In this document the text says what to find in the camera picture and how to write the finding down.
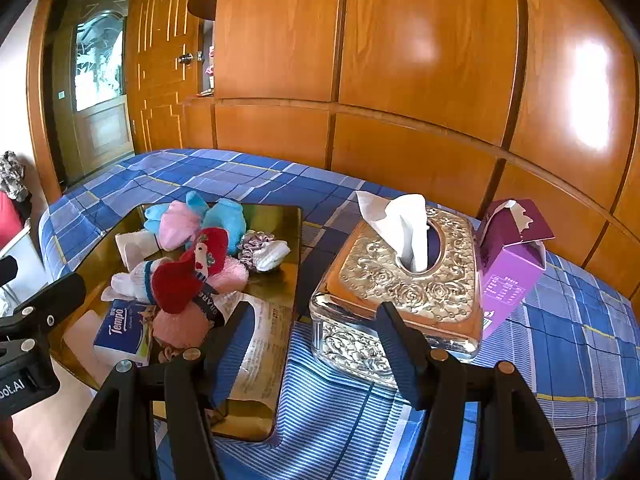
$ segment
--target door handle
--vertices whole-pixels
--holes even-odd
[[[188,65],[191,61],[193,61],[193,54],[191,53],[178,56],[178,63],[182,63],[183,65]]]

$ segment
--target tissue box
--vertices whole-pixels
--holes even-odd
[[[381,386],[396,382],[372,318],[391,301],[408,326],[429,344],[461,359],[480,349],[482,308],[479,258],[466,218],[428,207],[433,265],[420,273],[399,265],[396,252],[361,221],[347,238],[309,302],[313,352],[317,359]]]
[[[546,269],[545,245],[554,238],[533,200],[498,200],[477,232],[480,245],[482,337],[502,323]]]
[[[149,364],[149,326],[142,322],[147,305],[137,301],[114,300],[94,340],[95,354],[113,367],[123,359],[139,366]]]

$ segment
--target clothing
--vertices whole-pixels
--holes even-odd
[[[0,191],[0,249],[7,245],[22,229],[22,222],[14,204]]]
[[[22,202],[29,195],[23,180],[24,164],[18,160],[14,152],[4,152],[0,157],[0,190],[9,198]]]

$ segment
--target wooden door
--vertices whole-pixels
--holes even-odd
[[[180,102],[200,88],[200,20],[187,1],[130,1],[124,64],[137,153],[182,146]],[[190,64],[178,62],[183,54]]]
[[[115,73],[108,84],[98,76],[106,64],[121,59],[122,43],[117,54],[115,43],[122,39],[118,32],[124,26],[128,1],[68,0],[55,33],[52,104],[67,185],[133,150],[126,97],[115,75],[118,69],[112,68]],[[79,75],[89,76],[91,82],[87,78],[79,82]],[[116,80],[118,87],[105,92]]]

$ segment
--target red cloth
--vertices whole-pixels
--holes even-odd
[[[14,203],[0,191],[0,248],[7,245],[22,229]]]

